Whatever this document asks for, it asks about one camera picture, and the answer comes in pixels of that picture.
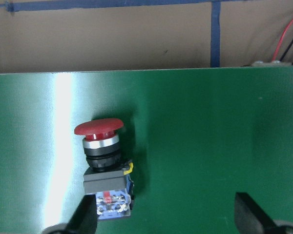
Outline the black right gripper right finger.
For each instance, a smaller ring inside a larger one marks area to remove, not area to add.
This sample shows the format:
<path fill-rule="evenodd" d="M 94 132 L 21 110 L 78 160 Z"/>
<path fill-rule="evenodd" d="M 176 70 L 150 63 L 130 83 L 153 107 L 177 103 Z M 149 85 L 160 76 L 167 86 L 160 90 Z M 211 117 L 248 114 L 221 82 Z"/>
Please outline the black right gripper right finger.
<path fill-rule="evenodd" d="M 240 234 L 282 234 L 283 228 L 263 211 L 245 192 L 236 192 L 234 222 Z"/>

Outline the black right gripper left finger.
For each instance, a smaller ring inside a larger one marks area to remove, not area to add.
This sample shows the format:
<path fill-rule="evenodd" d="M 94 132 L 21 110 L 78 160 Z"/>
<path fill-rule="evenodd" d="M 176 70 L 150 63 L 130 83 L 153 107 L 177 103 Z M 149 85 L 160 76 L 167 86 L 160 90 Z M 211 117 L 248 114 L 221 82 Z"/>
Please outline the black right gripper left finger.
<path fill-rule="evenodd" d="M 85 195 L 66 224 L 64 234 L 94 234 L 97 230 L 97 206 L 95 195 Z"/>

